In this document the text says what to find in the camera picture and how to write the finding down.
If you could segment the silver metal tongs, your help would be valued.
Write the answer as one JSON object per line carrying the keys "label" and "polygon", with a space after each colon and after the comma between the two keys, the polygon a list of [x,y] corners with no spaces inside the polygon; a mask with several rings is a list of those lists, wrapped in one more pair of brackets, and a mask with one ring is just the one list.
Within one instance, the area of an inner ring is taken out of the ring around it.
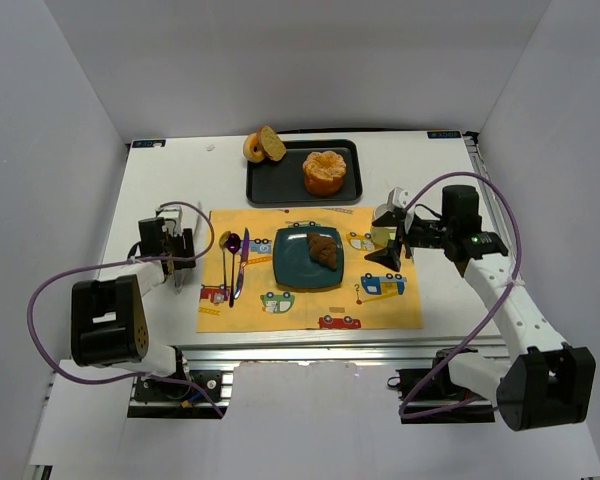
{"label": "silver metal tongs", "polygon": [[[181,206],[182,207],[182,212],[183,212],[183,208],[185,207],[185,205],[182,204],[182,203],[178,203],[176,205]],[[194,241],[194,235],[195,235],[196,229],[198,227],[197,224],[195,225],[194,228],[191,228],[193,230],[193,241]],[[173,230],[173,234],[176,234],[176,235],[181,234],[182,230],[184,228],[189,228],[189,227],[184,227],[183,226],[183,216],[182,216],[182,221],[181,221],[180,224],[176,224],[176,226],[174,227],[174,230]],[[188,277],[193,272],[194,268],[190,269],[190,270],[183,270],[183,271],[176,271],[176,272],[174,272],[174,288],[175,288],[176,292],[180,292],[182,290],[182,288],[184,287],[184,285],[185,285]]]}

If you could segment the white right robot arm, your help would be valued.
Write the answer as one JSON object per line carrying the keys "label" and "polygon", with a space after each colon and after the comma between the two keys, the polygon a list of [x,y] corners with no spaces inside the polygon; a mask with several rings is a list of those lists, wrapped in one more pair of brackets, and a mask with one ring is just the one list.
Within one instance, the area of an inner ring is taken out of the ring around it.
{"label": "white right robot arm", "polygon": [[577,424],[586,419],[596,362],[586,347],[573,347],[541,313],[518,279],[518,264],[499,235],[482,227],[475,187],[442,190],[441,213],[420,218],[408,194],[394,188],[374,213],[373,226],[392,228],[385,248],[367,260],[397,271],[401,257],[416,248],[440,249],[483,302],[487,322],[495,323],[510,363],[488,359],[466,337],[436,354],[432,368],[402,397],[403,420],[444,413],[438,407],[410,413],[407,408],[429,384],[463,389],[488,401],[513,431]]}

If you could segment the brown chocolate bread piece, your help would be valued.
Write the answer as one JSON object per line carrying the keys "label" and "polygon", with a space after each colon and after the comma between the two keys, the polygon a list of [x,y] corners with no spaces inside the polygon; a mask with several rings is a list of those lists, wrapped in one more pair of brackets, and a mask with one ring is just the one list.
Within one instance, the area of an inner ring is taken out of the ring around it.
{"label": "brown chocolate bread piece", "polygon": [[332,237],[310,232],[307,234],[307,244],[309,256],[314,262],[332,271],[338,269],[338,245]]}

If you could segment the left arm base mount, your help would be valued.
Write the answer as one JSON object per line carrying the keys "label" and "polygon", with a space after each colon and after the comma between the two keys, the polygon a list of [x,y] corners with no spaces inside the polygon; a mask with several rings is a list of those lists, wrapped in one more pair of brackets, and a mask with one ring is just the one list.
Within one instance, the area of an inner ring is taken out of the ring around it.
{"label": "left arm base mount", "polygon": [[189,384],[150,378],[135,380],[127,417],[130,419],[219,420],[228,408],[236,364],[194,361]]}

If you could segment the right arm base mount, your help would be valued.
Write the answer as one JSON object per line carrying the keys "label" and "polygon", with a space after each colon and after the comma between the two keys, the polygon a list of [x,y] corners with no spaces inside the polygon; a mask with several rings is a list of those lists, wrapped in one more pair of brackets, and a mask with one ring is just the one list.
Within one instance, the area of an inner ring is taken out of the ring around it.
{"label": "right arm base mount", "polygon": [[[452,348],[439,350],[432,360],[431,367],[398,369],[393,376],[387,379],[387,388],[395,391],[398,394],[399,401],[403,402],[406,395],[451,351]],[[469,399],[474,399],[474,402],[452,411],[419,418],[401,418],[400,421],[405,425],[485,424],[495,422],[496,408],[474,392],[453,384],[450,380],[448,367],[445,367],[415,395],[414,400],[406,407],[405,414],[414,415],[427,410],[442,408],[445,405],[468,401]]]}

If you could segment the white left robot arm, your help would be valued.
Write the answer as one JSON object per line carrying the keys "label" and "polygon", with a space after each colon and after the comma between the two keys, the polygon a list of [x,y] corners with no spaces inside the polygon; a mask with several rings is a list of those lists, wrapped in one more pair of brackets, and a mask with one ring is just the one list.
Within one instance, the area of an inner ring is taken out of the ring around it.
{"label": "white left robot arm", "polygon": [[143,307],[143,297],[169,280],[180,292],[196,265],[193,230],[181,222],[179,208],[139,221],[138,263],[124,266],[115,278],[73,286],[71,354],[77,365],[187,378],[181,350],[150,338]]}

